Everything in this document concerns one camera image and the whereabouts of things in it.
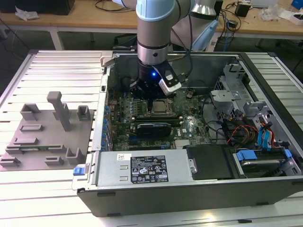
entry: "barcode sticker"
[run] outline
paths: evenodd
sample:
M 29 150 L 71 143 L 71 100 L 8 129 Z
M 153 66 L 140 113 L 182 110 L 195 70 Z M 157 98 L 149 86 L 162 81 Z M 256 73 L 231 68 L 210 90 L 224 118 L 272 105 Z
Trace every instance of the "barcode sticker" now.
M 117 154 L 117 161 L 129 161 L 132 154 Z

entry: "electronic device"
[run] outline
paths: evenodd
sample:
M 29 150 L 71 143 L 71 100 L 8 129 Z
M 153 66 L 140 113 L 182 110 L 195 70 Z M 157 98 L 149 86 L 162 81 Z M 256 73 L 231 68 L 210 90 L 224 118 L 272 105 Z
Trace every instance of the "electronic device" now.
M 295 7 L 296 9 L 303 8 L 303 0 L 293 0 L 292 6 Z
M 92 153 L 72 183 L 93 215 L 258 206 L 303 190 L 303 131 L 272 90 L 274 57 L 192 53 L 187 83 L 150 103 L 125 91 L 138 76 L 136 53 L 104 55 Z
M 2 13 L 13 13 L 16 11 L 16 6 L 27 12 L 68 15 L 74 3 L 75 0 L 0 0 L 0 11 Z
M 278 3 L 278 0 L 250 0 L 254 8 L 268 8 L 271 5 Z
M 235 9 L 235 14 L 239 17 L 246 17 L 250 7 L 251 4 L 239 2 Z

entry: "metal slat surface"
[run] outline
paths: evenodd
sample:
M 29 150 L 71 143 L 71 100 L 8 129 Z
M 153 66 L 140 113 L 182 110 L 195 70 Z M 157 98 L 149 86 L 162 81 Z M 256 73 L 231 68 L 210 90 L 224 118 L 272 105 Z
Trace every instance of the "metal slat surface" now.
M 285 74 L 264 74 L 262 76 L 266 80 L 289 80 L 289 78 Z
M 99 80 L 101 74 L 27 74 L 22 80 Z
M 251 59 L 254 64 L 276 64 L 272 59 Z
M 65 94 L 98 94 L 100 87 L 18 87 L 15 95 L 47 95 L 50 91 L 60 91 Z
M 49 68 L 30 68 L 27 70 L 27 74 L 92 74 L 100 73 L 99 69 L 49 69 Z
M 250 87 L 254 92 L 258 92 L 256 86 L 251 82 Z M 285 93 L 301 93 L 296 86 L 271 86 L 274 92 L 285 92 Z
M 284 68 L 282 64 L 278 64 L 278 61 L 274 57 L 251 54 L 249 54 L 249 57 L 253 63 L 256 63 L 255 66 L 263 78 L 301 129 L 303 129 L 303 93 L 296 83 L 295 76 L 288 73 L 288 69 Z M 257 87 L 252 82 L 250 85 L 259 101 L 263 101 L 263 97 Z
M 10 103 L 45 103 L 47 102 L 47 95 L 14 95 L 8 99 Z M 68 102 L 97 102 L 98 94 L 93 95 L 62 95 L 61 101 Z
M 255 64 L 255 66 L 258 69 L 267 69 L 267 70 L 280 69 L 278 65 L 274 65 L 274 64 Z
M 33 63 L 100 63 L 100 58 L 83 58 L 83 57 L 39 57 L 33 60 Z
M 35 80 L 21 81 L 18 87 L 98 87 L 101 80 Z

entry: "power supply label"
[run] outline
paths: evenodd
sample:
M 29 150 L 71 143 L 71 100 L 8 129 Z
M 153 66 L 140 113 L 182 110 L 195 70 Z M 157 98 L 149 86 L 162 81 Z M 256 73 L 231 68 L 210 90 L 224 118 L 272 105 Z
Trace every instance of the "power supply label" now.
M 165 156 L 131 157 L 132 183 L 168 182 Z

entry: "power cable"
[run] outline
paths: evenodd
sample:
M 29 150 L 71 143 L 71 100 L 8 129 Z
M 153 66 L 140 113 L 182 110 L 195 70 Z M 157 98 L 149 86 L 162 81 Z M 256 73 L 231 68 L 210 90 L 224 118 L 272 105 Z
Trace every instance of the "power cable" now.
M 23 42 L 23 40 L 0 18 L 0 21 L 2 22 L 2 24 L 4 24 L 20 41 L 21 43 L 28 49 L 30 50 L 30 48 L 25 44 L 25 42 Z
M 105 12 L 110 12 L 110 13 L 127 13 L 127 12 L 130 12 L 132 11 L 131 9 L 128 9 L 126 7 L 122 7 L 120 9 L 106 9 L 104 7 L 100 7 L 98 4 L 103 2 L 104 3 L 104 0 L 99 0 L 95 3 L 95 7 L 102 10 L 102 11 L 105 11 Z
M 178 36 L 178 34 L 176 33 L 176 31 L 173 28 L 171 28 L 171 31 L 173 32 L 173 34 L 177 37 L 177 39 L 179 40 L 179 42 L 182 44 L 183 49 L 185 50 L 186 54 L 184 56 L 180 57 L 180 58 L 175 58 L 175 59 L 172 59 L 172 60 L 169 61 L 169 62 L 172 62 L 172 61 L 181 60 L 181 59 L 183 59 L 183 58 L 185 58 L 185 57 L 188 56 L 189 61 L 190 61 L 190 69 L 187 72 L 187 74 L 185 75 L 185 78 L 187 78 L 190 75 L 190 73 L 193 71 L 193 67 L 194 67 L 193 59 L 192 59 L 192 57 L 190 55 L 190 52 L 191 52 L 191 50 L 193 48 L 193 27 L 192 27 L 192 21 L 191 21 L 190 15 L 188 16 L 188 20 L 189 20 L 189 25 L 190 25 L 190 47 L 189 47 L 189 50 L 186 48 L 184 42 Z
M 293 73 L 294 73 L 294 71 L 297 69 L 297 67 L 299 66 L 299 64 L 301 63 L 303 61 L 303 58 L 301 58 L 299 61 L 298 61 L 298 63 L 295 65 L 295 67 L 294 67 L 294 69 L 293 69 Z

